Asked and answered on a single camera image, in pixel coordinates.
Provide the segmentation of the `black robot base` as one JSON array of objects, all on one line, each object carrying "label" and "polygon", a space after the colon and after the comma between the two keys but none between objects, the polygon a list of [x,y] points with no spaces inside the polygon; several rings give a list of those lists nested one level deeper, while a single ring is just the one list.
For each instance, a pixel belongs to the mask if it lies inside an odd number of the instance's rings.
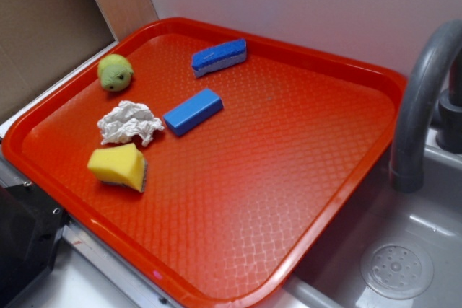
[{"label": "black robot base", "polygon": [[53,271],[67,213],[37,185],[1,188],[1,306]]}]

